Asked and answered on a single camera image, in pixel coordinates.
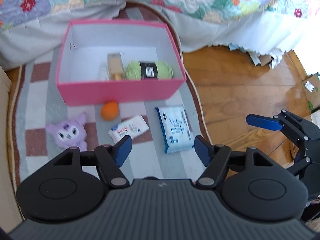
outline small white package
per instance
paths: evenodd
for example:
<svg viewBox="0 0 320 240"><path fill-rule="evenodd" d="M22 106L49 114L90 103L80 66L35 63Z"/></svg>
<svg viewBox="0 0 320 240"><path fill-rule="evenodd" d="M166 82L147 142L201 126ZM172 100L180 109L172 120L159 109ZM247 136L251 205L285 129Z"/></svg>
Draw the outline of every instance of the small white package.
<svg viewBox="0 0 320 240"><path fill-rule="evenodd" d="M183 106L156 107L164 137L165 153L188 150L194 146Z"/></svg>
<svg viewBox="0 0 320 240"><path fill-rule="evenodd" d="M148 130L149 130L149 127L146 124L146 122L143 120L142 116L137 115L133 118L125 120L124 122L112 127L111 130L108 132L108 134L110 134L113 141L117 143L125 135L130 135L130 137L133 139L139 135L142 135Z"/></svg>

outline red flower center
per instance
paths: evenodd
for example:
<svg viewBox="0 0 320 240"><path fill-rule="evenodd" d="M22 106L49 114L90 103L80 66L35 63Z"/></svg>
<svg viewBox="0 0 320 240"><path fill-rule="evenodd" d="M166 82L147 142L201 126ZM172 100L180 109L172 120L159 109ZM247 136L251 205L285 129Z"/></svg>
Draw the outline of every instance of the red flower center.
<svg viewBox="0 0 320 240"><path fill-rule="evenodd" d="M23 0L20 7L23 12L29 12L36 5L36 0Z"/></svg>
<svg viewBox="0 0 320 240"><path fill-rule="evenodd" d="M295 10L294 10L294 15L295 15L297 18L301 18L301 16L302 16L302 11L301 11L301 9L295 9Z"/></svg>

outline purple plush toy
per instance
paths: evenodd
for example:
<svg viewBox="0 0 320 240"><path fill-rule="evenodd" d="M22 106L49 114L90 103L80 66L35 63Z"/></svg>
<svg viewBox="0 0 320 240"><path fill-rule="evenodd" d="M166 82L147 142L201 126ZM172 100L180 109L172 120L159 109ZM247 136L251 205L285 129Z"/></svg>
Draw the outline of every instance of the purple plush toy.
<svg viewBox="0 0 320 240"><path fill-rule="evenodd" d="M87 114L82 113L74 119L62 121L56 125L47 124L45 130L53 135L59 147L68 149L71 146L77 146L81 152L84 152L87 151L87 143L84 141L87 133L83 126L86 119Z"/></svg>

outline orange fruit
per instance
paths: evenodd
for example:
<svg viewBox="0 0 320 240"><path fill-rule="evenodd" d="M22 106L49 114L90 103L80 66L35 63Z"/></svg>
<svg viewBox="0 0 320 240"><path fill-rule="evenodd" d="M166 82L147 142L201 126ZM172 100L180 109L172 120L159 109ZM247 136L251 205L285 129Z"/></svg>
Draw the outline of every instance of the orange fruit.
<svg viewBox="0 0 320 240"><path fill-rule="evenodd" d="M119 114L119 106L116 101L110 101L101 108L101 117L106 121L112 121Z"/></svg>

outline beige flower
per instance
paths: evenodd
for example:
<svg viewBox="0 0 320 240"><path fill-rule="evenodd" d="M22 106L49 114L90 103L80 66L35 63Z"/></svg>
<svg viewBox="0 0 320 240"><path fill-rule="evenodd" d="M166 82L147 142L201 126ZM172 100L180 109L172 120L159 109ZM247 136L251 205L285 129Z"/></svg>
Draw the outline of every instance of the beige flower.
<svg viewBox="0 0 320 240"><path fill-rule="evenodd" d="M51 9L51 12L56 13L56 12L65 11L68 9L83 8L83 6L84 6L83 0L69 0L67 4L60 3L53 6Z"/></svg>
<svg viewBox="0 0 320 240"><path fill-rule="evenodd" d="M222 17L220 14L218 14L216 11L208 12L203 19L205 22L212 22L212 23L220 23L222 20Z"/></svg>

